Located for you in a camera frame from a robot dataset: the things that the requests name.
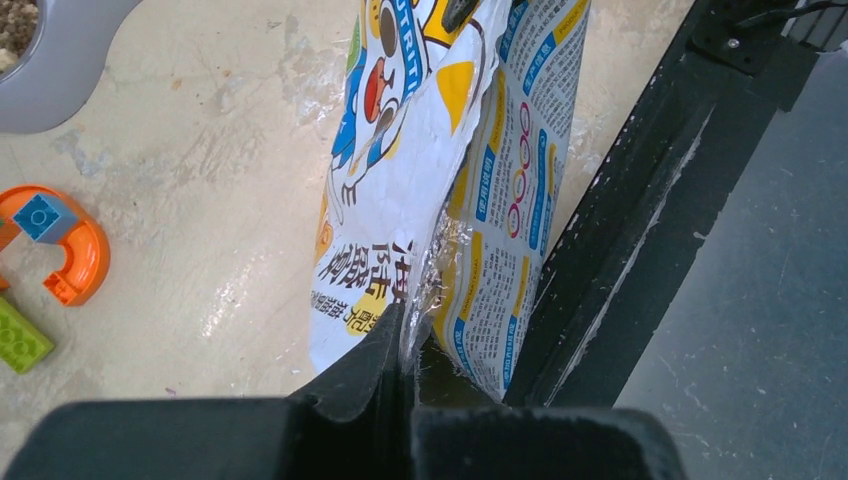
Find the pet food bag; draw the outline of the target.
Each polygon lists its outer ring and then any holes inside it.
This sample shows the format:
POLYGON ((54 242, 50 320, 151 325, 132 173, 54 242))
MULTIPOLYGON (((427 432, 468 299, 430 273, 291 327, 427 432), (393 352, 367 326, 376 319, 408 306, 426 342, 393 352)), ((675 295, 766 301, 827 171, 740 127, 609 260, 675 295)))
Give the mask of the pet food bag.
POLYGON ((528 330, 566 170, 586 1, 364 1, 322 198, 317 372, 392 305, 495 401, 528 330))

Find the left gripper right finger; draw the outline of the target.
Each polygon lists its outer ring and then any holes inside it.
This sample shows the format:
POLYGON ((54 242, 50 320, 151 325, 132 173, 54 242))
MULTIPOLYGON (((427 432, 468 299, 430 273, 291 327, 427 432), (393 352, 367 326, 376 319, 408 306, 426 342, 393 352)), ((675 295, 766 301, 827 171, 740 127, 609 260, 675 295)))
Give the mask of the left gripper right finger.
POLYGON ((673 439, 633 409, 508 407, 477 389, 434 341, 415 372, 413 479, 683 479, 673 439))

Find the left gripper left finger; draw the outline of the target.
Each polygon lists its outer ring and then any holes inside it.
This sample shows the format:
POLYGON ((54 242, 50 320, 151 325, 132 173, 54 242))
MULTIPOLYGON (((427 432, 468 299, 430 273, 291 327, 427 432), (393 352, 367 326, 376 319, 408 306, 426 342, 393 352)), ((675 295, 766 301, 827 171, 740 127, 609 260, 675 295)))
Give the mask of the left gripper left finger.
POLYGON ((383 479, 396 462, 405 307, 286 397, 80 401, 28 435, 9 479, 383 479))

